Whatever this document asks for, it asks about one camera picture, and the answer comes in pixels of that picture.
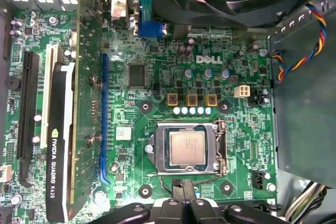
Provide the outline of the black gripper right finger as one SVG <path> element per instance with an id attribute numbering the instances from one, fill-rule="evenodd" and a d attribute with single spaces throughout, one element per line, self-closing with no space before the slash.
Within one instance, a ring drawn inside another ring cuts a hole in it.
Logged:
<path id="1" fill-rule="evenodd" d="M 190 179 L 184 180 L 184 220 L 185 223 L 285 223 L 249 205 L 233 203 L 220 209 L 216 203 L 197 198 Z"/>

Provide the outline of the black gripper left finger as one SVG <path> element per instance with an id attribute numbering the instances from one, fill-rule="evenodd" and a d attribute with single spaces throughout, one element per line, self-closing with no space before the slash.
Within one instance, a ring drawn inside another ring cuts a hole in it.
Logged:
<path id="1" fill-rule="evenodd" d="M 111 210 L 92 223 L 184 223 L 186 194 L 184 179 L 172 180 L 171 197 L 156 200 L 151 207 L 130 203 Z"/>

